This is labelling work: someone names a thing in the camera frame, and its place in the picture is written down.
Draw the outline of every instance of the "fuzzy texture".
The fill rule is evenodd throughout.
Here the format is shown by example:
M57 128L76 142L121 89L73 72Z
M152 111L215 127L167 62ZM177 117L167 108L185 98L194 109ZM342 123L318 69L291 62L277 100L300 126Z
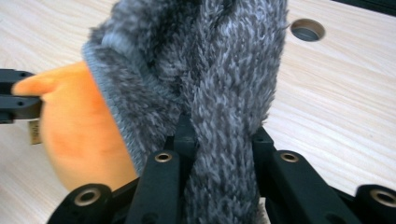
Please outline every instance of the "fuzzy texture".
M136 171L190 114L188 223L259 222L251 136L274 99L286 0L121 0L84 46Z

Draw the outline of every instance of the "orange object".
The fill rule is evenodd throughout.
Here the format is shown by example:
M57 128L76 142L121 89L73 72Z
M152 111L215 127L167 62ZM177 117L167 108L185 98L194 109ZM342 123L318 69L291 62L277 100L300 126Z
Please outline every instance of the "orange object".
M136 178L119 129L84 62L28 77L15 95L41 96L40 134L68 189L102 183L113 190Z

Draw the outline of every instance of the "black plastic part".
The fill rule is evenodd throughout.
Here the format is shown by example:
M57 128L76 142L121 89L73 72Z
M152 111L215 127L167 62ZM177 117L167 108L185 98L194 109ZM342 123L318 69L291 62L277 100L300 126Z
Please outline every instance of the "black plastic part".
M197 148L189 117L180 117L175 136L167 137L163 148L149 156L140 178L111 196L109 188L100 189L102 201L77 207L73 201L76 195L101 185L74 190L49 223L180 223L182 193ZM252 136L252 150L258 187L266 197L265 208L272 224L396 223L394 190L368 185L359 187L352 197L332 189L303 156L276 151L263 128Z
M195 151L198 148L198 140L190 118L190 116L180 115L175 137L172 138L173 150L180 156L180 191L184 189L187 183L195 161Z
M139 179L137 178L113 192L113 198L110 204L110 215L113 218L110 223L125 223Z
M112 215L108 210L111 197L111 190L106 185L84 185L67 195L48 223L109 223Z
M156 160L161 155L165 161ZM126 223L180 223L179 173L180 160L176 152L152 153L140 177Z
M270 169L294 223L360 223L302 155L279 150Z
M344 3L354 7L361 7L375 12L396 16L395 0L333 0L334 2Z
M276 151L274 140L270 135L260 127L252 137L253 160L256 171L257 184L259 186L260 195L266 197L274 184L270 178L270 170L268 167L272 154Z
M41 101L38 97L22 97L11 94L12 86L33 74L12 69L0 69L0 123L12 123L14 119L40 117Z
M396 191L378 185L358 188L354 206L364 223L396 223Z

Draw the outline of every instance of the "wooden table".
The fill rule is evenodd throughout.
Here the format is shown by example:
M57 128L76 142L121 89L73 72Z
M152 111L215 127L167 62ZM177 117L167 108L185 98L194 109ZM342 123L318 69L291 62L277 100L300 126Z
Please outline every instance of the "wooden table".
M6 1L0 67L38 73L81 60L89 28L115 0ZM264 125L278 149L304 155L328 184L396 189L396 18L329 0L290 0L289 21L326 30L304 42L288 29L276 100ZM67 195L27 122L0 125L0 223L46 222Z

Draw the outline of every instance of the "black metal bracket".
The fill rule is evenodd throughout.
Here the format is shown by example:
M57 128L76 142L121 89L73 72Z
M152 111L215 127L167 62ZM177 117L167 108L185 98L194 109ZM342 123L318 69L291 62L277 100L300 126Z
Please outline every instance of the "black metal bracket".
M375 12L396 16L396 1L394 0L333 0L353 7L361 7Z
M40 117L41 101L38 97L15 96L12 86L32 73L12 69L0 69L0 124L12 123L14 119Z
M153 153L144 173L115 190L100 184L72 191L49 223L181 223L183 189L198 147L190 119ZM328 186L300 154L276 150L260 128L252 137L260 194L272 224L396 223L396 191L365 185L355 197Z

